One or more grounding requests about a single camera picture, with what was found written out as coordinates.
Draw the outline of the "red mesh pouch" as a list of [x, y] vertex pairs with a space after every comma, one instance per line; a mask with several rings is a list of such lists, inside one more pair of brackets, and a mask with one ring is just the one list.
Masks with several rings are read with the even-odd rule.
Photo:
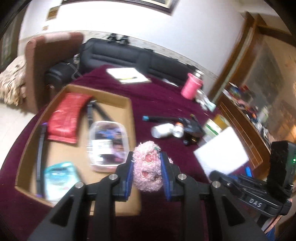
[[48, 139], [68, 144], [77, 143], [77, 128], [81, 109], [91, 95], [69, 92], [59, 103], [48, 120]]

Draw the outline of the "black bag on chair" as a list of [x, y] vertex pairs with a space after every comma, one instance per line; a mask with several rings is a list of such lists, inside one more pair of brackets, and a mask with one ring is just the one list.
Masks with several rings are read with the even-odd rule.
[[79, 72], [80, 56], [75, 54], [73, 58], [60, 61], [50, 67], [45, 73], [45, 83], [57, 89], [62, 89], [82, 74]]

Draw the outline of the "black gold lipstick tube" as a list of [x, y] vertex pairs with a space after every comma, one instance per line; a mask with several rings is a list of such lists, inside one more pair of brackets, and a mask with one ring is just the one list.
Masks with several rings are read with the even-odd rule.
[[200, 139], [201, 139], [200, 137], [197, 138], [197, 137], [194, 137], [194, 136], [191, 136], [191, 135], [184, 136], [184, 138], [183, 138], [183, 144], [185, 146], [197, 145], [198, 142], [200, 141]]

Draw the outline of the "black tripod in box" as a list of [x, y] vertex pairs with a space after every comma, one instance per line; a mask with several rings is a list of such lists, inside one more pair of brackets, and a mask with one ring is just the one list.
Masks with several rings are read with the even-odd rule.
[[86, 111], [89, 128], [91, 128], [92, 124], [94, 123], [94, 111], [96, 111], [104, 121], [113, 121], [113, 119], [107, 114], [107, 112], [103, 110], [96, 100], [91, 100], [88, 102]]

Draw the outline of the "teal wipes packet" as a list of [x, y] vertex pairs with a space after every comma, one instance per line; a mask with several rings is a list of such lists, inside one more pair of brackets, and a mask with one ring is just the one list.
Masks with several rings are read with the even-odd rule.
[[53, 205], [57, 204], [80, 181], [77, 168], [72, 162], [62, 162], [47, 167], [44, 170], [46, 201]]

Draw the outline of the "large white pill bottle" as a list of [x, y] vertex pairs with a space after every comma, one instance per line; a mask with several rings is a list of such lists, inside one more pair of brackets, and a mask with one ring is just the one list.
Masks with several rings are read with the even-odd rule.
[[172, 123], [163, 123], [152, 127], [151, 135], [154, 138], [167, 138], [172, 135], [174, 125]]

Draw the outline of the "black foil pouch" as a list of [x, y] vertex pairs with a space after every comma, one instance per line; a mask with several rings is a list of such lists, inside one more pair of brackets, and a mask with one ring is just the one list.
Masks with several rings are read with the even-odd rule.
[[190, 114], [190, 118], [179, 118], [179, 121], [183, 125], [184, 138], [191, 140], [192, 138], [199, 139], [204, 136], [203, 127], [194, 114]]

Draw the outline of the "black marker teal caps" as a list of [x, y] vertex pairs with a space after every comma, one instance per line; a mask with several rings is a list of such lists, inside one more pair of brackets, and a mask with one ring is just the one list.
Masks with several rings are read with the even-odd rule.
[[143, 115], [142, 116], [142, 120], [143, 121], [149, 121], [149, 122], [159, 122], [159, 123], [163, 123], [163, 122], [182, 122], [183, 119], [179, 118], [179, 117], [167, 117], [167, 116], [147, 116], [147, 115]]

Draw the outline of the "black leather sofa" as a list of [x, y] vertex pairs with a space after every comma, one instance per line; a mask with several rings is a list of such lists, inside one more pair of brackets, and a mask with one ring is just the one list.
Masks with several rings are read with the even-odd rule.
[[197, 70], [193, 65], [184, 64], [150, 49], [97, 38], [91, 38], [81, 45], [79, 58], [79, 70], [83, 74], [103, 65], [128, 67], [135, 68], [143, 75], [166, 79], [178, 86], [184, 86], [188, 73]]

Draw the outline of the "wooden cabinet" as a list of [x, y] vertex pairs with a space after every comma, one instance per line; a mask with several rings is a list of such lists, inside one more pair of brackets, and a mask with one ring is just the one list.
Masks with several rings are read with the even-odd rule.
[[252, 16], [246, 11], [238, 40], [221, 74], [208, 94], [209, 99], [217, 104], [222, 115], [234, 127], [234, 131], [250, 158], [249, 165], [252, 173], [259, 179], [267, 177], [270, 151], [254, 125], [235, 106], [233, 101], [222, 93], [222, 90], [230, 82], [238, 86], [243, 83], [243, 79], [247, 76], [255, 61], [256, 54], [262, 46], [264, 36], [273, 37], [293, 47], [295, 46], [295, 37], [292, 34], [268, 26], [260, 14]]

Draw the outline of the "pink fluffy plush toy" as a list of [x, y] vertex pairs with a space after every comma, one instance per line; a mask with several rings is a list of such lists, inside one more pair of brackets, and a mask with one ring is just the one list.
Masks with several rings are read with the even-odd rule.
[[133, 151], [133, 183], [143, 192], [156, 192], [163, 186], [161, 148], [153, 141], [140, 143]]

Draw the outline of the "green white carton box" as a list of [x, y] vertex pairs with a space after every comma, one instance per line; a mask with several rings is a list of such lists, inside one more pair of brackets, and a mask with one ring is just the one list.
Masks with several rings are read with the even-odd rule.
[[205, 134], [198, 142], [199, 147], [203, 146], [204, 144], [215, 138], [217, 135], [219, 135], [222, 132], [222, 129], [216, 123], [214, 123], [214, 121], [208, 119], [203, 125], [203, 131]]

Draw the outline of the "small white bottle orange cap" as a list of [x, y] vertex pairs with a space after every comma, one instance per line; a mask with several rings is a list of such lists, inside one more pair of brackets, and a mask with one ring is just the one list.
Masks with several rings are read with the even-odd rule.
[[173, 136], [176, 138], [182, 138], [184, 135], [184, 126], [182, 123], [178, 122], [173, 128]]

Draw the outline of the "yellow tape roll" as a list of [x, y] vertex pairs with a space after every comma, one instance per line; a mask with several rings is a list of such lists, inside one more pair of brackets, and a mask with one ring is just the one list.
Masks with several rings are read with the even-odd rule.
[[217, 126], [223, 131], [227, 127], [231, 126], [229, 121], [222, 116], [221, 114], [217, 114], [215, 118], [213, 119], [214, 123], [217, 124]]

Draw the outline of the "clear plastic container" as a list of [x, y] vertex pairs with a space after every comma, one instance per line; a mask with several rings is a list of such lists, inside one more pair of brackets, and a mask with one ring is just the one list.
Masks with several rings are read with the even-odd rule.
[[130, 152], [125, 127], [115, 121], [94, 122], [89, 128], [87, 151], [94, 171], [115, 171]]

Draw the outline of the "framed wall picture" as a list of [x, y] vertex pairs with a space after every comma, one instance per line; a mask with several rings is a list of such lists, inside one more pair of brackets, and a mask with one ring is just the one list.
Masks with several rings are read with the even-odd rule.
[[80, 11], [154, 11], [165, 15], [172, 15], [179, 1], [61, 1], [61, 6], [76, 7]]

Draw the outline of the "white medicine box red text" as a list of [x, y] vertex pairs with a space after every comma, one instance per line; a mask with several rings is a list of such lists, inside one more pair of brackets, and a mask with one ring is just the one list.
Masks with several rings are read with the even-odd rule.
[[194, 155], [207, 177], [212, 171], [231, 174], [244, 164], [249, 157], [232, 127], [194, 151]]

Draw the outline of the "cardboard box tray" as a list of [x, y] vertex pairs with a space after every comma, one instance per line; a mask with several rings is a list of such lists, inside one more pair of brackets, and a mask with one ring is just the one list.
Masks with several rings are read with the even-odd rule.
[[[132, 101], [129, 98], [74, 84], [64, 87], [48, 104], [35, 124], [23, 150], [15, 181], [15, 189], [18, 192], [49, 207], [53, 207], [53, 204], [36, 195], [36, 156], [40, 138], [40, 124], [49, 120], [68, 92], [88, 94], [96, 99], [114, 121], [124, 125], [128, 136], [129, 149], [133, 150], [136, 146]], [[60, 162], [71, 161], [76, 166], [83, 182], [86, 184], [98, 182], [107, 173], [99, 172], [90, 166], [87, 152], [88, 121], [85, 113], [81, 113], [77, 130], [78, 140], [76, 144], [55, 141], [46, 143], [45, 165], [51, 166]]]

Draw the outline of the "pink knitted sleeve bottle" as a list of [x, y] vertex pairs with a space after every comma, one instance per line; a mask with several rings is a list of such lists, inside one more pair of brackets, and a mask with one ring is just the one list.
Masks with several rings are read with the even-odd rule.
[[197, 90], [203, 86], [204, 73], [200, 70], [194, 73], [188, 73], [187, 81], [181, 90], [181, 95], [188, 100], [193, 100], [196, 96]]

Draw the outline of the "white notebook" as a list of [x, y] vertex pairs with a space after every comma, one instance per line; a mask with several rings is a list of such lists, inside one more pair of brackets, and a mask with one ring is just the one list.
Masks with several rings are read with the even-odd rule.
[[135, 68], [108, 68], [107, 73], [121, 84], [150, 83], [151, 80]]

